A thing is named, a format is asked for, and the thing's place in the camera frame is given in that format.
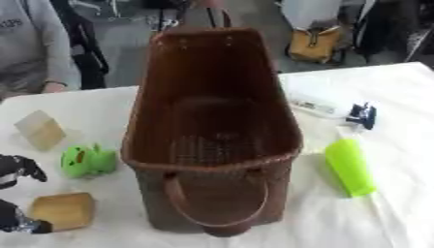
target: basket rim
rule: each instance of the basket rim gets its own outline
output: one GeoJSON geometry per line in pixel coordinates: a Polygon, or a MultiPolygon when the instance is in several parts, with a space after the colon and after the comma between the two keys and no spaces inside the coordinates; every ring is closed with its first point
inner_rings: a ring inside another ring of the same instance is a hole
{"type": "MultiPolygon", "coordinates": [[[[182,30],[183,35],[190,35],[195,34],[198,30],[191,30],[190,31],[184,31],[182,30]]],[[[262,38],[259,31],[257,31],[254,28],[245,28],[245,27],[238,27],[238,28],[211,28],[211,29],[201,29],[202,32],[208,33],[208,34],[222,34],[222,33],[232,33],[232,32],[239,32],[244,31],[251,34],[254,34],[257,36],[257,38],[261,41],[261,46],[263,48],[263,51],[266,51],[266,47],[264,45],[264,39],[262,38]]],[[[179,35],[177,32],[162,32],[157,35],[155,35],[151,40],[151,45],[156,46],[157,42],[164,38],[165,36],[170,35],[179,35]]],[[[263,54],[264,59],[266,60],[266,66],[270,71],[273,71],[273,67],[271,66],[271,62],[269,61],[266,54],[263,54]]],[[[145,85],[147,82],[147,77],[141,78],[141,84],[139,86],[139,91],[136,96],[136,100],[134,102],[134,105],[132,107],[132,112],[130,116],[130,120],[128,123],[127,131],[125,133],[124,139],[122,141],[121,146],[121,157],[123,162],[125,162],[127,165],[132,167],[135,170],[155,170],[155,171],[185,171],[185,172],[230,172],[230,171],[245,171],[245,170],[253,170],[253,169],[260,169],[268,166],[272,166],[273,164],[281,164],[285,162],[290,162],[292,159],[294,159],[303,148],[303,138],[301,130],[297,125],[294,127],[296,128],[294,139],[296,140],[297,146],[293,147],[291,151],[284,152],[281,154],[276,155],[268,155],[263,158],[258,159],[250,159],[245,160],[243,162],[239,163],[230,163],[230,164],[214,164],[214,165],[187,165],[187,164],[162,164],[162,163],[144,163],[140,162],[138,160],[134,160],[131,158],[131,143],[132,138],[131,134],[137,129],[137,118],[138,118],[138,109],[142,106],[142,102],[144,101],[144,98],[142,95],[145,91],[145,85]]],[[[278,84],[278,78],[275,74],[273,74],[274,83],[278,84]]],[[[291,112],[291,108],[287,104],[287,102],[284,100],[284,96],[282,94],[282,102],[285,102],[283,108],[288,108],[288,117],[293,121],[293,123],[296,123],[295,117],[293,113],[291,112]]]]}

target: yellow bag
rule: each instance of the yellow bag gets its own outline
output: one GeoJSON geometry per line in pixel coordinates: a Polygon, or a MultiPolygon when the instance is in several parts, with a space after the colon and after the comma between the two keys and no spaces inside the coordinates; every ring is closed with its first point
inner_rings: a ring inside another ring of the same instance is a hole
{"type": "Polygon", "coordinates": [[[293,60],[326,63],[331,59],[333,48],[341,37],[341,27],[325,31],[295,29],[288,54],[293,60]]]}

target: wooden block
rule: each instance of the wooden block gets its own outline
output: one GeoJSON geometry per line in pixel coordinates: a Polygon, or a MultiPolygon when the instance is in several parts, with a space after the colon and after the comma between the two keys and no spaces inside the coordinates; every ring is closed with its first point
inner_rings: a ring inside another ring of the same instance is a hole
{"type": "Polygon", "coordinates": [[[50,150],[65,138],[65,132],[48,114],[37,110],[15,124],[19,132],[37,149],[50,150]]]}
{"type": "Polygon", "coordinates": [[[54,232],[89,226],[94,215],[94,200],[88,193],[40,197],[33,201],[29,217],[45,220],[54,232]]]}

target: green frog toy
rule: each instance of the green frog toy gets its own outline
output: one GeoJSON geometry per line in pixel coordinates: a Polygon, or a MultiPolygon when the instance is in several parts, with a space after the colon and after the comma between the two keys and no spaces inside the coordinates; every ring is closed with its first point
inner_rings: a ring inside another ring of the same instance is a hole
{"type": "Polygon", "coordinates": [[[116,161],[114,150],[102,150],[97,143],[92,148],[76,145],[62,154],[61,167],[68,177],[79,178],[111,173],[116,170],[116,161]]]}

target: robotic hand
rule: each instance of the robotic hand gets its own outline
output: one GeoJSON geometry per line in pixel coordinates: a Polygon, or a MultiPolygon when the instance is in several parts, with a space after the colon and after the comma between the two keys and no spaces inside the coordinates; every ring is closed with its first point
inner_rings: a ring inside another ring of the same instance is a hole
{"type": "MultiPolygon", "coordinates": [[[[11,188],[19,176],[28,175],[41,182],[47,181],[46,174],[35,161],[21,156],[0,155],[0,189],[11,188]]],[[[30,219],[15,204],[0,200],[0,231],[51,233],[52,224],[30,219]]]]}

